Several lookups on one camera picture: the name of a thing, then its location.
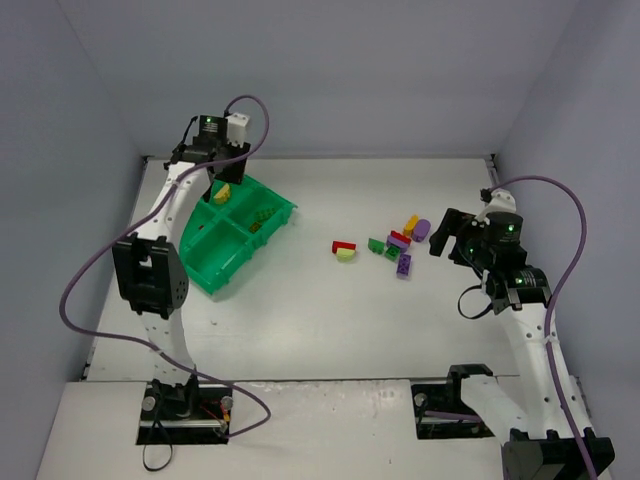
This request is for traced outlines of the yellow oval lego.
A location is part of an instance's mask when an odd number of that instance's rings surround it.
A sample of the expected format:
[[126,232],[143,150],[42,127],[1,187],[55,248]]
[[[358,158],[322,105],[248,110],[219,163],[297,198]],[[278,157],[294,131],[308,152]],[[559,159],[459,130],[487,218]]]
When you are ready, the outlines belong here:
[[215,205],[225,205],[232,196],[232,187],[230,184],[223,183],[220,189],[213,195]]

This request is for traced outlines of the purple oval lego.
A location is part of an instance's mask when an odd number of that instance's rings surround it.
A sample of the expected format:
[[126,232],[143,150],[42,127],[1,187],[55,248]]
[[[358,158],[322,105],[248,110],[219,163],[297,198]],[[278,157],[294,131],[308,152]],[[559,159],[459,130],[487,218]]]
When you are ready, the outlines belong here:
[[420,218],[412,231],[412,239],[415,242],[423,242],[429,235],[431,223],[429,220]]

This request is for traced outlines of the yellow curved lego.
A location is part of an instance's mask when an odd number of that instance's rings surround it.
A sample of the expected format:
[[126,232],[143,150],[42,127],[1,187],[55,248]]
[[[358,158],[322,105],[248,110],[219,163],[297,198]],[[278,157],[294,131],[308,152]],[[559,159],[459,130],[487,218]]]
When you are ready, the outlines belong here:
[[403,235],[411,237],[419,220],[417,215],[412,215],[403,227]]

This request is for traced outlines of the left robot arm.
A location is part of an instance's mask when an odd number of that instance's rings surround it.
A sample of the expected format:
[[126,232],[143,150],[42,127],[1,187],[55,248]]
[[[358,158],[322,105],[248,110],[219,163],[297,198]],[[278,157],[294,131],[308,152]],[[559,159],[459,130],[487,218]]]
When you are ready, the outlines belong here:
[[244,164],[237,173],[229,167],[190,168],[224,161],[249,151],[246,142],[250,117],[225,112],[221,117],[202,115],[198,134],[188,145],[181,140],[164,164],[165,183],[155,200],[153,219],[137,227],[112,248],[121,298],[141,316],[154,351],[150,399],[152,413],[164,419],[186,419],[198,403],[195,364],[188,352],[181,316],[189,279],[179,257],[179,242],[192,211],[211,191],[214,175],[221,173],[240,183]]

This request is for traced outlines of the green compartment tray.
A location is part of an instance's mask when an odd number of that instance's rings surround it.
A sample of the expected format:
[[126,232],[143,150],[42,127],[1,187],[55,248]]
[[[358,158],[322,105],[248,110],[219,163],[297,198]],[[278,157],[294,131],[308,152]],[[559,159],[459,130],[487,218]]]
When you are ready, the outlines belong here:
[[[180,241],[180,258],[190,280],[211,295],[230,282],[256,250],[286,225],[297,208],[258,180],[245,176],[239,185],[230,184],[232,196],[225,205],[215,205],[213,195],[225,182],[215,181],[211,201],[196,204]],[[277,212],[256,233],[249,227],[255,213],[274,207]]]

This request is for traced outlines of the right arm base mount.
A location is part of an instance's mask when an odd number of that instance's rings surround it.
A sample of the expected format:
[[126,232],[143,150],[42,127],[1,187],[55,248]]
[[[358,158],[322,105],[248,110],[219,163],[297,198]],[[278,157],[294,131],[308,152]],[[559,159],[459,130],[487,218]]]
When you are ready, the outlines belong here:
[[493,432],[468,406],[449,397],[445,383],[410,385],[418,440],[460,440],[493,437]]

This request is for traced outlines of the red long lego brick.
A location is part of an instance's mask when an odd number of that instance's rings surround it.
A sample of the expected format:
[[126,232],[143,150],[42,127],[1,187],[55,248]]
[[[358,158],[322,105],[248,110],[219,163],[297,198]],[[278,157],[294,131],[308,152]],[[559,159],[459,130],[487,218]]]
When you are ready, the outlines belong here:
[[401,241],[401,242],[403,242],[403,243],[406,243],[407,245],[410,245],[410,244],[411,244],[411,239],[410,239],[409,237],[407,237],[407,236],[405,236],[405,235],[403,235],[403,234],[399,233],[398,231],[392,230],[392,231],[390,232],[390,235],[391,235],[394,239],[399,240],[399,241]]

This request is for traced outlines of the green lego brick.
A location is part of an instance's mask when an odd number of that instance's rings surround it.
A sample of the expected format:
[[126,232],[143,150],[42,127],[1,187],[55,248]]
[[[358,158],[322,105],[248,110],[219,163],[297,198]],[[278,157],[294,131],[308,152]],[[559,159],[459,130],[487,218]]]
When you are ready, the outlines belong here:
[[269,220],[275,213],[277,209],[274,207],[260,209],[255,213],[255,221],[258,223],[263,223]]

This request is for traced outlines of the purple curved lego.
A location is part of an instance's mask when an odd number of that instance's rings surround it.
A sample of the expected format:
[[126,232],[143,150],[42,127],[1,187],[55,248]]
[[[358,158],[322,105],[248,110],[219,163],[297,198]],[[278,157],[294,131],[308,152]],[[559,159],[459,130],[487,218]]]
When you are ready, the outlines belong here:
[[397,247],[401,252],[406,252],[407,249],[409,248],[409,245],[407,243],[405,243],[404,241],[396,237],[393,237],[392,235],[389,235],[387,237],[386,244],[388,247],[390,246]]

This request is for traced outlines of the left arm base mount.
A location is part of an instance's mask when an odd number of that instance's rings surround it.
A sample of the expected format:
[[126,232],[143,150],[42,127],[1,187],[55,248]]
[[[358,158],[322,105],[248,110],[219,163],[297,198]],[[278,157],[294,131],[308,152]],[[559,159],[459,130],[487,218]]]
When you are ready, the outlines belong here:
[[226,445],[232,421],[233,393],[228,387],[200,385],[188,404],[147,383],[142,399],[136,444]]

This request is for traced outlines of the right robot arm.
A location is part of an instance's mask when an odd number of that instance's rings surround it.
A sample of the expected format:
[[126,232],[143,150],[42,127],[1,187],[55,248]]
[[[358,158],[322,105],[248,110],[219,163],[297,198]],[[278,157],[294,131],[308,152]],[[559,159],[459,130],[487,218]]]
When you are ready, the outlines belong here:
[[524,394],[518,405],[484,364],[450,368],[452,402],[469,407],[501,446],[507,479],[596,479],[615,458],[598,436],[561,350],[552,292],[520,242],[523,219],[506,211],[482,217],[449,208],[429,239],[429,252],[472,269],[504,329]]

